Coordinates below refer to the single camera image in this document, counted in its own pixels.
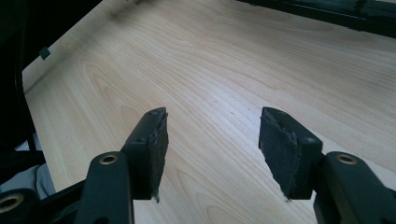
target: wood grain surface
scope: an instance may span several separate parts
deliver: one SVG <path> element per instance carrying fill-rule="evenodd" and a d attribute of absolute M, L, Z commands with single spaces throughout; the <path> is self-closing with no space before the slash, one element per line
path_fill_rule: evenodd
<path fill-rule="evenodd" d="M 105 0 L 24 70 L 57 190 L 166 106 L 161 202 L 136 223 L 316 223 L 258 150 L 263 106 L 396 189 L 396 40 L 229 0 Z"/>

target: screw hole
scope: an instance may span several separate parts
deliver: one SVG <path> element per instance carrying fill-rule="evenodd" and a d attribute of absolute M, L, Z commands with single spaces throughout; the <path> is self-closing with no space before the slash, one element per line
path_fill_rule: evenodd
<path fill-rule="evenodd" d="M 0 214 L 8 212 L 20 205 L 23 202 L 23 195 L 11 194 L 7 197 L 0 199 Z"/>
<path fill-rule="evenodd" d="M 107 156 L 104 156 L 102 159 L 100 159 L 100 163 L 103 165 L 109 165 L 118 159 L 119 159 L 119 157 L 116 155 L 107 155 Z"/>
<path fill-rule="evenodd" d="M 346 154 L 338 154 L 337 160 L 348 165 L 355 165 L 356 163 L 358 163 L 358 161 L 356 161 L 355 158 L 348 156 Z"/>

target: brass ring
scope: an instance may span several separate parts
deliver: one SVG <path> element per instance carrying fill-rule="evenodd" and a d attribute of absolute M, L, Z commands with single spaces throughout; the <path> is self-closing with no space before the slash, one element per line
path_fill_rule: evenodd
<path fill-rule="evenodd" d="M 102 159 L 100 159 L 100 163 L 103 165 L 109 165 L 113 162 L 116 162 L 119 159 L 118 156 L 116 155 L 106 155 L 104 157 L 102 157 Z"/>
<path fill-rule="evenodd" d="M 0 214 L 18 207 L 22 202 L 23 195 L 19 193 L 10 194 L 5 198 L 0 199 Z"/>
<path fill-rule="evenodd" d="M 358 161 L 355 158 L 348 156 L 346 154 L 338 154 L 337 160 L 348 165 L 355 165 L 358 163 Z"/>

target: light wooden tabletop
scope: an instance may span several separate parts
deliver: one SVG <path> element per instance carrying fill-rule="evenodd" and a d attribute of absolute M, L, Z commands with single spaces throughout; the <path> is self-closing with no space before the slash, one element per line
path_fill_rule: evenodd
<path fill-rule="evenodd" d="M 396 189 L 396 39 L 230 0 L 105 0 L 50 50 L 23 75 L 57 190 L 169 112 L 161 202 L 135 202 L 136 223 L 316 223 L 258 150 L 263 106 Z"/>

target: wooden table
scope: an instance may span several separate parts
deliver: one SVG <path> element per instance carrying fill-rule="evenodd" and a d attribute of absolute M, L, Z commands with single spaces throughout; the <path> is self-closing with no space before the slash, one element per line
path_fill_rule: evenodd
<path fill-rule="evenodd" d="M 396 39 L 228 0 L 105 0 L 24 71 L 57 190 L 166 106 L 161 202 L 136 223 L 316 223 L 258 150 L 263 106 L 396 189 Z"/>

